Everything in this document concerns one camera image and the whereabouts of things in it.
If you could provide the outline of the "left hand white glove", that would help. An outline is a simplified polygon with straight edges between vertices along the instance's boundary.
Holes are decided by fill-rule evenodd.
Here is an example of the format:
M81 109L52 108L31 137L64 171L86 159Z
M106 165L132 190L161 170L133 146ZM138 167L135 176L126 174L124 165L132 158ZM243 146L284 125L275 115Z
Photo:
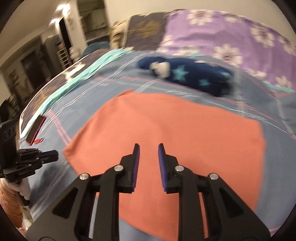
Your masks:
M1 178L1 187L10 194L19 193L25 200L30 199L31 188L28 178L22 179L19 184L16 182L8 182L5 178Z

